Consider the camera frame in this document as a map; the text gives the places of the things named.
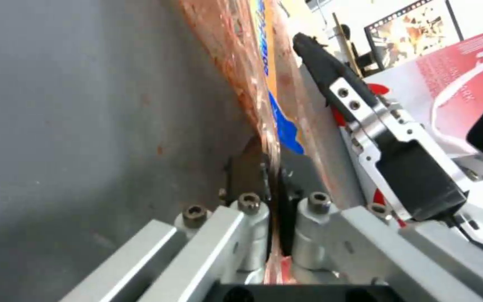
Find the screw hole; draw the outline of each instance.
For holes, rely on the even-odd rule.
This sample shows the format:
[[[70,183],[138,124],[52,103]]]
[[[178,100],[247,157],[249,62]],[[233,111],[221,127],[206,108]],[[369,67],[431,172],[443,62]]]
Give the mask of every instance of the screw hole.
[[[350,253],[350,254],[353,254],[354,253],[354,250],[353,250],[353,246],[351,245],[351,242],[349,241],[344,241],[344,247],[345,249]]]
[[[349,92],[346,88],[340,88],[339,89],[339,96],[340,97],[347,97],[348,94],[349,94]]]
[[[249,290],[236,286],[226,292],[223,302],[254,302],[254,296]]]
[[[189,214],[200,214],[202,211],[203,209],[197,205],[191,206],[189,209],[187,209]]]
[[[314,198],[316,200],[319,200],[319,201],[325,201],[325,199],[326,199],[325,195],[320,194],[320,193],[314,194]]]
[[[243,200],[253,202],[256,200],[256,198],[253,195],[245,195]]]
[[[359,109],[359,107],[361,107],[361,105],[357,101],[351,101],[351,102],[349,102],[349,107],[352,110],[357,110],[357,109]]]
[[[381,208],[381,206],[379,205],[372,205],[372,210],[376,213],[379,213],[379,214],[383,214],[385,213],[385,209],[384,208]]]

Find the silver metal plate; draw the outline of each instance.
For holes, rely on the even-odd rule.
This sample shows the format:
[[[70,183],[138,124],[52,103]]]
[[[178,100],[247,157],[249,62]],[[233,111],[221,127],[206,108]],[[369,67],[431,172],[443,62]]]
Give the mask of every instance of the silver metal plate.
[[[244,214],[220,206],[139,302],[198,302],[216,281],[236,280],[247,253],[249,226]]]
[[[153,220],[103,262],[61,302],[136,300],[186,243],[173,226]]]

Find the red and white poster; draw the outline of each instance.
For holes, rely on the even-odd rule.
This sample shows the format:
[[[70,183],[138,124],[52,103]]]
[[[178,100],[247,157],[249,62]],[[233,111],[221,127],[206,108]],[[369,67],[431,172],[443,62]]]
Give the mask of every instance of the red and white poster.
[[[483,114],[483,34],[365,79],[374,93],[398,101],[450,156],[475,154],[468,131]],[[349,135],[343,132],[346,145]],[[384,203],[350,149],[366,200]]]

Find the red part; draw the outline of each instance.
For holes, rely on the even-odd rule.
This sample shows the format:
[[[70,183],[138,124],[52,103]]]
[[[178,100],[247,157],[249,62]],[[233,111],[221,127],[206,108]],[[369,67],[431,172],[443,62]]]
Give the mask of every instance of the red part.
[[[380,84],[368,84],[368,88],[372,91],[373,94],[380,94],[384,95],[389,93],[389,88]]]

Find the white wall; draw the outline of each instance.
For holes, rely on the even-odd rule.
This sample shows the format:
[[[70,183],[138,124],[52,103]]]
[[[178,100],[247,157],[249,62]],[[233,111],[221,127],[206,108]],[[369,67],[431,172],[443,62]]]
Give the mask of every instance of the white wall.
[[[347,24],[351,29],[351,40],[359,54],[370,51],[364,27],[391,13],[415,2],[415,0],[331,0],[322,6],[328,26],[334,27],[332,13],[336,13],[339,22]],[[452,9],[464,39],[483,33],[483,0],[450,0]],[[324,22],[321,13],[316,9],[314,16]]]

